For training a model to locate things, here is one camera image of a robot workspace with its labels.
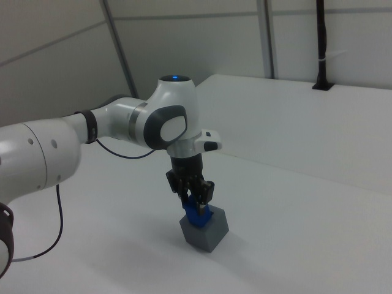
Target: black cable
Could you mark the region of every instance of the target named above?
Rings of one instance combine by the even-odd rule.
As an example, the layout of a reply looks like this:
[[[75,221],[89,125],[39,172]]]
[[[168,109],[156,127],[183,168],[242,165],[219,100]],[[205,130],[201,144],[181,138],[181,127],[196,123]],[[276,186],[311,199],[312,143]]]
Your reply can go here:
[[[108,151],[109,153],[112,153],[112,154],[115,155],[115,156],[118,156],[118,157],[121,157],[121,158],[125,158],[125,159],[140,159],[140,158],[144,158],[144,157],[146,157],[146,156],[149,156],[151,153],[153,153],[153,152],[155,151],[155,150],[152,150],[152,151],[150,151],[149,153],[144,154],[144,155],[142,155],[142,156],[135,156],[135,157],[132,157],[132,156],[124,156],[124,155],[121,155],[121,154],[117,154],[117,153],[113,152],[112,150],[108,149],[108,148],[107,148],[104,144],[102,144],[99,140],[96,140],[96,141],[98,142],[98,144],[101,145],[101,147],[103,147],[104,150]],[[58,202],[58,205],[59,205],[59,212],[60,212],[60,231],[59,231],[59,235],[57,236],[56,241],[55,241],[55,242],[52,244],[52,246],[50,246],[47,250],[45,250],[45,251],[43,251],[43,252],[41,252],[41,253],[39,253],[39,254],[36,254],[36,255],[33,255],[33,256],[29,256],[29,257],[15,258],[15,259],[12,260],[12,262],[24,262],[24,261],[26,261],[26,260],[32,260],[32,259],[35,259],[35,258],[37,258],[37,257],[43,256],[44,254],[48,253],[48,252],[51,251],[53,248],[55,248],[55,246],[56,246],[57,243],[59,242],[59,240],[60,240],[60,238],[61,238],[61,235],[62,235],[62,228],[63,228],[63,226],[64,226],[64,219],[63,219],[63,216],[62,216],[62,206],[61,206],[60,188],[59,188],[59,185],[56,186],[56,193],[57,193],[57,202]]]
[[[142,155],[142,156],[124,156],[124,155],[115,153],[115,152],[113,152],[112,150],[108,149],[108,148],[107,148],[104,144],[102,144],[98,139],[97,139],[96,141],[97,141],[98,144],[100,144],[100,146],[101,146],[104,150],[108,151],[109,153],[112,153],[112,155],[115,155],[115,156],[118,156],[118,157],[121,157],[121,158],[125,158],[125,159],[141,159],[141,158],[144,158],[144,157],[149,156],[151,153],[153,153],[153,152],[155,151],[155,150],[152,150],[152,151],[150,151],[149,153],[146,153],[146,154],[144,154],[144,155]]]
[[[39,254],[36,254],[36,255],[33,255],[33,256],[29,256],[29,257],[16,258],[16,259],[13,259],[12,262],[23,262],[25,260],[31,260],[31,259],[35,259],[37,257],[43,256],[44,254],[46,254],[49,251],[51,251],[57,245],[58,241],[61,238],[62,227],[64,225],[64,221],[63,221],[63,218],[62,218],[62,206],[61,206],[59,185],[56,186],[56,193],[57,193],[57,202],[58,202],[58,205],[59,205],[59,212],[60,212],[60,231],[59,231],[59,235],[57,236],[56,241],[47,250],[45,250],[45,251],[43,251],[43,252],[41,252]]]

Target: table surface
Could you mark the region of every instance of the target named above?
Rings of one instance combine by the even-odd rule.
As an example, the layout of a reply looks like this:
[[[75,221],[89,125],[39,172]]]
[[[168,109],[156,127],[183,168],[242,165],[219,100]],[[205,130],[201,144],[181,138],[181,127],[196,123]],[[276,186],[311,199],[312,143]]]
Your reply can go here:
[[[146,150],[105,138],[130,156]],[[1,293],[389,293],[392,198],[217,152],[204,154],[212,205],[230,231],[214,252],[188,245],[165,151],[125,160],[82,146],[60,184],[64,232],[12,264]],[[55,188],[16,199],[15,258],[52,244]]]

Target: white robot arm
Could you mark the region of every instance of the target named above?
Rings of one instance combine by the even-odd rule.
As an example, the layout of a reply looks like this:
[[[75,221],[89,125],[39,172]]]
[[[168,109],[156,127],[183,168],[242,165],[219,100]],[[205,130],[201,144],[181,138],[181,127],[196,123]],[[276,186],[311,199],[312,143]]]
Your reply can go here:
[[[167,175],[173,192],[182,200],[186,200],[185,190],[200,194],[200,211],[211,200],[213,183],[203,180],[200,153],[220,149],[222,143],[217,132],[200,128],[195,86],[187,77],[162,77],[147,101],[122,97],[63,118],[2,127],[0,277],[13,255],[12,231],[11,236],[9,233],[13,215],[6,205],[19,196],[55,186],[71,177],[80,162],[81,144],[100,137],[113,137],[155,150],[166,149],[175,171]],[[193,170],[192,175],[184,167]],[[199,180],[179,191],[178,180],[187,179],[193,173]],[[196,191],[201,187],[206,188],[206,193]]]

